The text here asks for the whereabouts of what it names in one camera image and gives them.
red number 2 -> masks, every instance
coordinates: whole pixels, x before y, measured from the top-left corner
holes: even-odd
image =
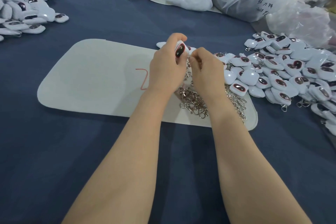
[[[147,88],[143,88],[143,86],[144,86],[144,84],[145,84],[145,82],[146,82],[146,80],[147,80],[147,77],[148,77],[148,71],[146,70],[146,69],[143,69],[143,68],[136,68],[136,70],[145,70],[146,71],[146,77],[145,77],[145,80],[143,81],[143,83],[142,83],[142,85],[141,85],[141,90],[146,90]]]

blue table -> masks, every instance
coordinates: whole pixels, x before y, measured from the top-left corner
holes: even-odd
[[[76,42],[155,48],[173,32],[194,47],[239,53],[253,29],[212,12],[149,0],[53,0],[70,21],[0,43],[0,223],[60,223],[127,118],[42,106],[37,88]],[[253,98],[251,136],[314,223],[336,223],[336,154],[308,109]],[[162,123],[150,223],[228,223],[210,128]]]

forearm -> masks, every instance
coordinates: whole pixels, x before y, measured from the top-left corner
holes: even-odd
[[[64,223],[147,223],[156,184],[160,125],[168,99],[146,91]]]
[[[228,99],[209,105],[221,192],[231,223],[310,223]]]

right hand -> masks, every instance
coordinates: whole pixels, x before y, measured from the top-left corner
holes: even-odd
[[[226,98],[224,66],[220,60],[201,47],[192,52],[189,63],[194,87],[207,106]]]

hand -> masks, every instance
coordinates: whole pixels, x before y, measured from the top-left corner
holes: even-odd
[[[189,63],[194,87],[207,106],[226,98],[224,65],[220,60],[201,47],[191,54]]]
[[[147,90],[160,92],[167,97],[167,100],[180,86],[187,70],[187,52],[184,52],[177,61],[175,59],[175,48],[179,40],[186,41],[187,37],[180,33],[172,34],[166,44],[155,52],[149,66]]]

